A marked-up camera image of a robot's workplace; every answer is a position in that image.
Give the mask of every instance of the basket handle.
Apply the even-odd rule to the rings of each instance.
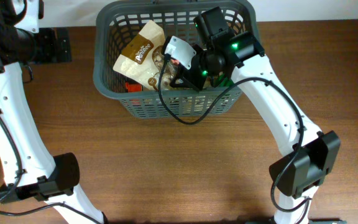
[[[189,2],[189,3],[191,3],[191,2],[198,2],[198,0],[184,0],[184,1]],[[151,0],[151,3],[152,3],[152,4],[160,4],[161,1],[160,1],[160,0]]]

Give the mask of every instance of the green led light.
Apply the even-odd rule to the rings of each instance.
[[[232,44],[231,47],[232,47],[234,50],[237,50],[237,49],[239,48],[239,44],[238,44],[238,43]]]

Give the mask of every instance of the wood grain surface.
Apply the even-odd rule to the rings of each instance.
[[[284,86],[324,132],[342,140],[311,218],[358,223],[358,21],[268,22],[262,42]],[[33,66],[26,97],[52,155],[74,152],[81,185],[110,221],[215,222],[271,217],[269,165],[281,158],[242,96],[197,126],[141,120],[93,85],[95,28],[70,28],[73,62]],[[0,185],[2,169],[0,162]],[[0,205],[23,211],[35,199]],[[64,223],[54,210],[0,223]]]

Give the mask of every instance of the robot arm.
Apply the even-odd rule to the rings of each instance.
[[[267,56],[261,57],[260,55],[256,55],[244,61],[243,64],[244,66],[241,68],[234,68],[231,77],[234,83],[246,78],[262,77],[276,84],[276,86],[290,96],[275,75]],[[293,145],[298,142],[300,137],[298,132],[300,125],[288,102],[285,101],[276,90],[266,86],[265,83],[262,82],[243,83],[239,85],[239,88],[247,95],[266,122],[276,140],[278,150],[282,156],[291,154],[293,152]],[[302,115],[306,130],[302,144],[304,146],[315,139],[318,139],[319,136],[317,133],[321,132],[321,130],[304,114],[304,112],[302,112],[299,107],[298,110]],[[294,208],[301,203],[305,197],[313,198],[317,189],[318,187],[314,186],[306,190],[298,199],[294,199],[292,196],[286,196],[280,192],[278,205],[286,209]],[[305,206],[306,205],[291,213],[277,210],[274,218],[275,222],[277,224],[296,223],[304,213]],[[305,211],[305,218],[300,224],[309,222],[307,214],[310,206],[307,209],[308,210]]]
[[[55,173],[57,171],[63,172],[65,166],[62,163],[55,163],[55,160],[49,154],[39,136],[25,98],[20,65],[19,63],[13,63],[6,65],[4,69],[5,72],[0,74],[0,117],[5,122],[16,143],[21,156],[24,173],[19,182],[16,191],[17,193],[8,197],[3,203],[23,200],[28,197],[27,194],[30,194],[29,196],[34,196],[37,200],[44,200],[47,204],[64,202],[66,205],[69,205],[74,209],[89,215],[100,223],[103,223],[102,212],[95,209],[78,183],[80,178],[79,171],[78,181],[74,179],[73,181],[67,182],[67,179],[63,181],[61,177],[55,178]],[[12,147],[5,137],[1,127],[0,158],[5,181],[5,184],[0,188],[0,196],[2,196],[9,190],[9,187],[6,186],[15,182],[17,178],[15,171],[18,170],[18,166]],[[42,181],[48,180],[49,182],[45,184],[42,183]],[[60,186],[53,188],[47,186],[48,183],[57,183]],[[66,184],[75,184],[75,186],[73,190],[67,191],[63,187]],[[39,186],[44,186],[45,189],[36,190]],[[56,193],[59,194],[60,192],[66,192],[67,194],[49,196]],[[67,208],[55,208],[68,223],[94,223]]]
[[[339,138],[333,131],[323,134],[299,109],[275,75],[259,41],[250,32],[235,35],[219,7],[202,13],[194,19],[194,23],[206,50],[197,45],[190,46],[178,37],[169,37],[163,54],[181,63],[178,77],[188,88],[200,91],[207,74],[213,76],[223,73],[235,83],[229,89],[238,86],[248,96],[270,128],[284,156],[270,166],[274,181],[271,196],[278,208],[275,222],[308,223],[310,200],[325,176],[332,171],[340,146]],[[229,89],[212,103],[209,110]],[[172,116],[184,124],[194,124],[206,114],[193,123],[182,121],[174,114]],[[280,190],[277,204],[274,199],[276,187]]]

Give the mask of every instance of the black cable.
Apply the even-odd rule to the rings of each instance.
[[[22,178],[22,175],[23,175],[23,166],[22,166],[22,161],[21,161],[21,158],[20,158],[20,154],[19,154],[19,151],[17,150],[17,147],[16,147],[16,144],[15,142],[13,141],[13,138],[12,138],[12,135],[10,134],[7,126],[5,125],[4,121],[2,120],[2,118],[0,117],[0,125],[1,125],[1,128],[2,130],[4,131],[8,141],[9,141],[9,144],[11,145],[12,147],[12,150],[13,150],[13,153],[15,154],[15,158],[16,158],[16,161],[17,161],[17,167],[19,168],[19,170],[17,171],[17,177],[16,177],[16,181],[14,182],[14,184],[11,186],[11,189],[9,189],[9,191],[3,195],[1,198],[0,198],[0,203],[3,202],[10,194],[13,193],[13,191],[15,191],[16,187],[19,185],[19,182]]]
[[[17,150],[17,147],[16,147],[16,144],[12,138],[12,135],[11,133],[9,132],[5,122],[2,120],[2,118],[0,117],[0,125],[2,127],[2,130],[4,131],[6,137],[8,138],[8,141],[9,143],[11,144],[12,146],[12,150],[14,151],[14,154],[15,154],[15,157],[16,157],[16,161],[17,161],[17,166],[19,168],[19,170],[17,171],[17,177],[16,177],[16,181],[15,183],[10,186],[10,189],[9,191],[3,195],[1,198],[0,198],[0,203],[3,202],[8,196],[10,196],[10,194],[13,194],[13,192],[16,190],[17,186],[19,185],[19,182],[21,180],[21,177],[23,175],[23,166],[22,166],[22,161],[21,161],[21,157],[20,157],[20,154],[19,154],[19,151]],[[31,214],[31,213],[35,213],[35,212],[39,212],[39,211],[42,211],[42,210],[45,210],[47,208],[52,208],[52,207],[55,207],[55,206],[61,206],[61,207],[64,207],[64,208],[67,208],[69,210],[71,210],[72,212],[75,212],[89,220],[91,220],[92,222],[95,222],[97,224],[101,224],[100,222],[98,222],[97,220],[95,220],[94,218],[90,217],[89,215],[85,214],[85,213],[82,213],[80,211],[77,211],[76,209],[64,204],[64,203],[53,203],[53,204],[50,204],[50,205],[46,205],[46,206],[43,206],[43,207],[39,207],[39,208],[35,208],[33,210],[29,210],[29,211],[26,211],[26,212],[20,212],[20,213],[12,213],[12,212],[4,212],[4,211],[0,211],[0,215],[6,215],[6,216],[12,216],[12,217],[19,217],[19,216],[23,216],[23,215],[28,215],[28,214]]]
[[[39,211],[42,211],[42,210],[45,210],[45,209],[48,209],[48,208],[53,208],[53,207],[56,207],[56,206],[67,208],[70,211],[75,212],[75,213],[81,215],[82,217],[85,217],[85,218],[91,220],[94,223],[102,224],[99,221],[95,220],[94,218],[90,217],[89,215],[84,214],[84,213],[82,213],[82,212],[80,212],[78,210],[75,210],[74,208],[66,205],[65,203],[61,203],[61,202],[52,203],[50,205],[45,205],[43,207],[35,208],[35,209],[29,210],[29,211],[26,211],[26,212],[13,213],[13,212],[0,211],[0,215],[10,216],[10,217],[20,217],[20,216],[24,216],[24,215],[30,215],[32,213],[39,212]]]
[[[23,84],[28,84],[28,83],[30,83],[30,82],[32,82],[34,80],[34,73],[32,72],[32,69],[31,69],[30,65],[25,64],[24,67],[27,69],[27,71],[29,71],[30,80],[23,82]]]
[[[161,70],[161,74],[160,74],[160,78],[159,78],[159,82],[158,82],[158,96],[160,97],[160,101],[161,104],[163,105],[163,107],[179,122],[183,123],[183,124],[189,124],[189,125],[193,125],[193,124],[198,124],[199,122],[201,122],[205,117],[207,117],[208,113],[213,109],[213,107],[215,106],[215,104],[225,95],[227,94],[229,91],[231,91],[233,88],[239,86],[240,84],[243,84],[245,82],[250,82],[250,81],[260,81],[260,82],[264,82],[266,86],[271,86],[272,88],[274,88],[280,95],[283,96],[283,98],[288,102],[288,104],[291,106],[292,110],[295,112],[296,117],[299,121],[300,124],[300,129],[299,129],[299,140],[298,140],[298,144],[296,145],[296,148],[294,150],[294,154],[291,156],[290,161],[288,162],[288,164],[284,167],[284,169],[277,175],[276,179],[274,180],[273,184],[272,184],[272,188],[270,189],[270,198],[272,200],[273,205],[282,212],[294,212],[296,210],[298,210],[300,207],[302,207],[305,203],[309,202],[311,200],[311,198],[306,198],[304,199],[304,201],[302,201],[299,205],[297,205],[295,208],[291,208],[291,209],[286,209],[286,208],[282,208],[278,205],[278,203],[276,202],[276,199],[274,197],[274,191],[280,181],[280,179],[282,178],[283,174],[288,170],[288,168],[291,166],[291,164],[293,163],[293,161],[296,159],[296,157],[299,155],[301,146],[302,146],[302,142],[303,142],[303,136],[305,135],[305,129],[303,126],[303,119],[302,116],[298,110],[298,108],[296,107],[296,105],[294,104],[294,102],[292,102],[291,98],[283,91],[281,90],[278,86],[276,86],[276,84],[274,84],[273,82],[266,80],[264,78],[258,78],[258,77],[252,77],[252,78],[245,78],[241,81],[238,81],[237,83],[233,84],[232,86],[230,86],[229,88],[227,88],[226,90],[224,90],[211,104],[211,106],[206,110],[206,112],[200,117],[198,118],[196,121],[194,122],[186,122],[182,119],[180,119],[178,116],[176,116],[169,108],[168,106],[165,104],[165,102],[163,101],[162,98],[162,91],[161,91],[161,81],[162,81],[162,75],[164,73],[165,70],[165,66],[167,65],[168,61],[170,60],[170,55],[165,55],[165,60],[164,60],[164,65],[162,67]]]
[[[305,219],[305,217],[306,217],[306,215],[308,213],[308,210],[309,210],[310,201],[311,201],[311,199],[308,200],[308,202],[306,203],[305,209],[303,210],[301,218],[295,224],[301,224],[301,222]]]

